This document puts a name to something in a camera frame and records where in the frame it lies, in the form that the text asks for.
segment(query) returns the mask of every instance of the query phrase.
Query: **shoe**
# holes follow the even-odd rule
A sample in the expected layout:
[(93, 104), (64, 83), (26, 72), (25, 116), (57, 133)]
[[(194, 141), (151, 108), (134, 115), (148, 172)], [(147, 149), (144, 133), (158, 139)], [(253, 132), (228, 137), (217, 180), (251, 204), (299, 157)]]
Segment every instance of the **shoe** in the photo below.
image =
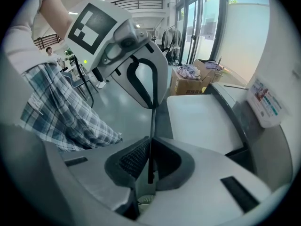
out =
[(98, 88), (99, 88), (99, 89), (103, 88), (103, 87), (105, 86), (105, 84), (106, 84), (106, 83), (105, 83), (104, 81), (103, 81), (103, 82), (100, 82)]

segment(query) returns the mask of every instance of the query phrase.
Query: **chair leg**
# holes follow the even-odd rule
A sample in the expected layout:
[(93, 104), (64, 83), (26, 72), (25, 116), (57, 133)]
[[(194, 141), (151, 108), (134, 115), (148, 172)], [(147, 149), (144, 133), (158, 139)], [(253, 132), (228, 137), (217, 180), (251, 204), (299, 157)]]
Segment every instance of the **chair leg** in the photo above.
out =
[(95, 87), (95, 85), (91, 81), (89, 81), (89, 82), (91, 83), (91, 85), (93, 86), (93, 88), (96, 90), (96, 92), (99, 93), (98, 89)]
[(81, 90), (81, 88), (80, 88), (80, 87), (77, 87), (77, 89), (79, 90), (79, 92), (80, 92), (80, 94), (83, 96), (83, 98), (84, 98), (85, 100), (87, 100), (87, 98), (85, 97), (85, 93)]

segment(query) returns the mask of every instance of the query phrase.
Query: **chair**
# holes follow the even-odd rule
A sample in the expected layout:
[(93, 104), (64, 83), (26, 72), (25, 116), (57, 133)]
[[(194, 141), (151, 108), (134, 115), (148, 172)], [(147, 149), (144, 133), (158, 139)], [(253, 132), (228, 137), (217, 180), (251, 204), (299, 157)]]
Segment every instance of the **chair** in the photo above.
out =
[[(63, 77), (66, 78), (66, 80), (69, 82), (69, 84), (71, 84), (71, 86), (72, 86), (73, 88), (77, 88), (78, 91), (80, 92), (80, 94), (83, 96), (83, 98), (84, 98), (85, 100), (87, 100), (86, 94), (85, 94), (84, 91), (80, 88), (80, 87), (84, 84), (84, 81), (83, 81), (82, 79), (80, 79), (80, 80), (78, 80), (78, 81), (74, 81), (74, 80), (72, 79), (72, 74), (69, 73), (69, 72), (61, 72), (61, 74), (63, 75)], [(91, 82), (89, 76), (86, 75), (84, 78), (85, 78), (85, 81), (86, 81), (86, 82), (90, 82), (90, 83), (91, 83), (91, 85), (93, 86), (93, 88), (94, 88), (94, 89), (97, 91), (97, 93), (98, 93), (98, 90), (96, 89), (95, 85)]]

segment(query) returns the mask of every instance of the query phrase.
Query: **seated person in background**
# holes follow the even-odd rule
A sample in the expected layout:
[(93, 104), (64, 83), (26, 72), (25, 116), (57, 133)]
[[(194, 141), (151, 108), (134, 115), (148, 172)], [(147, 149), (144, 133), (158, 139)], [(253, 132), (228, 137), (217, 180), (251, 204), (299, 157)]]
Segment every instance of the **seated person in background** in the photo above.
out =
[(62, 70), (62, 67), (60, 66), (61, 62), (63, 63), (63, 67), (65, 68), (65, 61), (62, 59), (62, 57), (60, 55), (52, 53), (52, 48), (51, 47), (47, 47), (46, 53), (48, 53), (48, 56), (56, 61), (56, 66), (59, 69), (59, 71)]

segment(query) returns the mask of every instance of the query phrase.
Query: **sticker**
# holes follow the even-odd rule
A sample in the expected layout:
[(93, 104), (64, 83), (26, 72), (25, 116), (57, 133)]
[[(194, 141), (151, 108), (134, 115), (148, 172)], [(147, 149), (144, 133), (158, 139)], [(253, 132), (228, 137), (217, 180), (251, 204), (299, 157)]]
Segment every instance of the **sticker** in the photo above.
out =
[(117, 21), (88, 3), (68, 34), (68, 38), (92, 55)]

